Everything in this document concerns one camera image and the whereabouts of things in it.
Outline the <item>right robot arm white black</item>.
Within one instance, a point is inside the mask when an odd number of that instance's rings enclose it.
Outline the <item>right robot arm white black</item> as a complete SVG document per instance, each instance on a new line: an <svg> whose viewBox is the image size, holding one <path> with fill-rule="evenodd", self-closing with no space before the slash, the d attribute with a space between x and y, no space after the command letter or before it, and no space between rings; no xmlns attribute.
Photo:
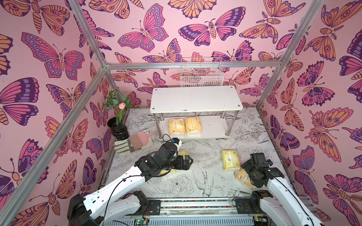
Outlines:
<svg viewBox="0 0 362 226"><path fill-rule="evenodd" d="M284 175L272 167L263 153L252 153L250 159L241 165L252 185L267 190L253 191L249 198L234 198L232 204L238 214L265 213L277 226L323 226L295 194Z"/></svg>

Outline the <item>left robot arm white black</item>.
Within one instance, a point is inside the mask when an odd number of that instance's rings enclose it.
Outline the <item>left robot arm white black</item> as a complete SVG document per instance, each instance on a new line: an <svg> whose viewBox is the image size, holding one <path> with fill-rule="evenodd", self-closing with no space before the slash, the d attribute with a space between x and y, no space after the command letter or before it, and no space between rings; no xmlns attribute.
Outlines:
<svg viewBox="0 0 362 226"><path fill-rule="evenodd" d="M67 212L68 224L100 226L126 215L148 212L149 200L142 191L127 194L151 178L162 177L163 170L167 173L172 169L189 170L193 159L189 155L179 155L181 145L179 139L173 138L158 151L142 156L128 171L102 189L72 197Z"/></svg>

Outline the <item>orange tissue pack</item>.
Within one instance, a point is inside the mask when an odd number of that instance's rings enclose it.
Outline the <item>orange tissue pack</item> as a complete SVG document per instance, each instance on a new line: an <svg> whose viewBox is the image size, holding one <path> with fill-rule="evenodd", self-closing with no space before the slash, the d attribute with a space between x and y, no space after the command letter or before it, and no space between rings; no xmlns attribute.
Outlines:
<svg viewBox="0 0 362 226"><path fill-rule="evenodd" d="M202 131L200 118L189 117L185 119L185 130L187 135L197 135Z"/></svg>
<svg viewBox="0 0 362 226"><path fill-rule="evenodd" d="M169 121L169 135L183 135L185 133L185 122L182 118L173 118Z"/></svg>
<svg viewBox="0 0 362 226"><path fill-rule="evenodd" d="M250 177L244 169L240 169L235 176L235 179L247 188L253 188Z"/></svg>

